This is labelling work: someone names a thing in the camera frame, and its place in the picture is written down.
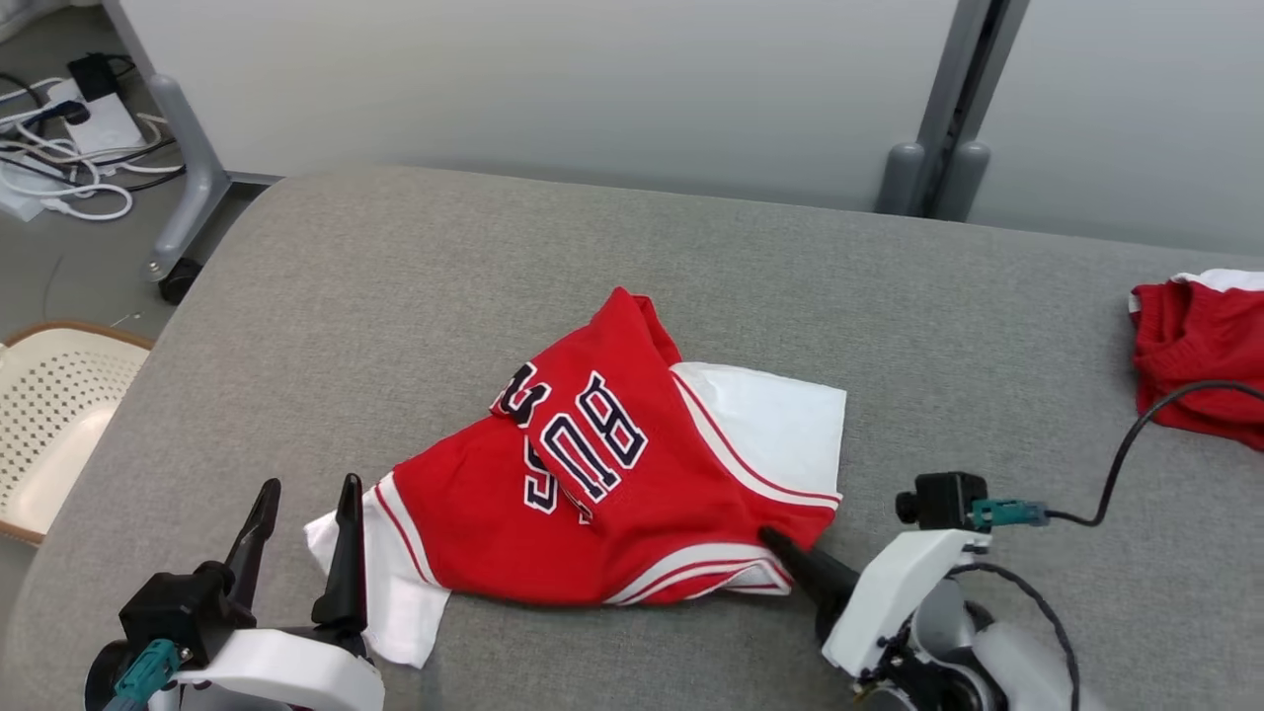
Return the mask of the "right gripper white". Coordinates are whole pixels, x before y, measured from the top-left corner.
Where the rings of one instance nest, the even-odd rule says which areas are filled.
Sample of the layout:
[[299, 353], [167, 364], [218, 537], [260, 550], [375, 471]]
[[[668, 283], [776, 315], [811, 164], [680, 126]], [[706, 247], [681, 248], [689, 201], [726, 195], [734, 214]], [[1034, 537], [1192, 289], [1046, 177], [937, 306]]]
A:
[[819, 617], [839, 617], [822, 646], [830, 665], [849, 676], [877, 669], [878, 640], [891, 640], [949, 571], [988, 553], [991, 535], [966, 530], [902, 533], [865, 571], [817, 548], [798, 545], [771, 526], [758, 539], [781, 562], [795, 584], [817, 603]]

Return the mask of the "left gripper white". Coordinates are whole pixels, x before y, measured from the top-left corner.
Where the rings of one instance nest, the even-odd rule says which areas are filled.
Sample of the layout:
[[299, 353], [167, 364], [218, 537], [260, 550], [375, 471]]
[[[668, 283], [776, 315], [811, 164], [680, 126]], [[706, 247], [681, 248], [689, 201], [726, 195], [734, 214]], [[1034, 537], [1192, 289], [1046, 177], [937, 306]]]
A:
[[[250, 611], [265, 544], [276, 530], [281, 479], [263, 482], [257, 502], [226, 559], [234, 576], [228, 598]], [[332, 522], [336, 528], [325, 592], [312, 622], [320, 631], [362, 633], [367, 628], [364, 509], [362, 479], [348, 474]], [[278, 629], [234, 631], [201, 671], [178, 671], [181, 684], [209, 682], [221, 708], [382, 710], [386, 688], [365, 657], [337, 645]]]

